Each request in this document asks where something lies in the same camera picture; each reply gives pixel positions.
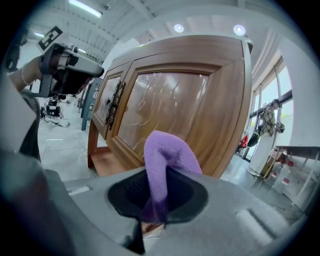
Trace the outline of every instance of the concrete floor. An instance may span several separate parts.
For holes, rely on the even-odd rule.
[[[77,99],[67,97],[70,104],[59,103],[63,116],[70,124],[68,127],[54,125],[40,120],[38,129],[38,144],[42,165],[45,169],[57,171],[62,181],[94,178],[97,173],[87,167],[87,149],[89,124],[81,131],[82,118],[78,112]],[[99,136],[98,146],[105,146],[106,142]],[[260,178],[252,176],[246,171],[249,163],[234,155],[221,179],[232,182],[248,190],[257,198],[266,202],[279,211],[289,223],[295,222],[303,213],[284,194],[273,190]]]

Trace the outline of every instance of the person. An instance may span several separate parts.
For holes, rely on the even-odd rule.
[[[275,131],[278,128],[283,128],[283,124],[276,122],[275,111],[281,107],[281,104],[278,99],[274,99],[271,102],[271,105],[266,108],[263,113],[263,122],[258,126],[257,133],[258,143],[259,138],[261,137],[260,143],[257,146],[254,155],[251,159],[249,167],[246,169],[253,176],[260,176],[260,173],[267,162],[270,150],[273,146],[275,140]]]

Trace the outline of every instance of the purple cloth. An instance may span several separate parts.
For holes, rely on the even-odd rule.
[[[168,212],[166,167],[202,174],[189,145],[181,138],[154,130],[144,144],[144,161],[150,199],[142,212],[142,221],[163,223]]]

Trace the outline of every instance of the wall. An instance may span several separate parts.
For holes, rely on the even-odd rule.
[[[115,46],[112,48],[112,50],[109,52],[108,56],[105,58],[102,67],[104,68],[104,73],[102,76],[100,76],[102,79],[105,77],[108,68],[110,67],[111,62],[116,59],[117,57],[121,56],[128,50],[138,46],[140,43],[132,38],[127,42],[119,41],[115,44]]]
[[[22,66],[33,58],[41,55],[40,50],[37,48],[37,44],[35,42],[28,41],[25,45],[23,45],[20,49],[20,58],[17,63],[17,68],[20,69]],[[34,93],[39,92],[40,81],[36,80],[32,85],[32,91]]]
[[[291,146],[320,146],[320,71],[292,41],[283,37],[279,50],[287,66],[293,95]]]

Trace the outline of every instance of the wooden cabinet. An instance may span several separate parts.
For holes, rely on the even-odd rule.
[[[92,121],[123,170],[144,165],[145,141],[159,130],[185,140],[204,174],[221,176],[249,110],[247,42],[209,35],[157,41],[115,59],[103,82]],[[103,103],[114,92],[105,124]]]

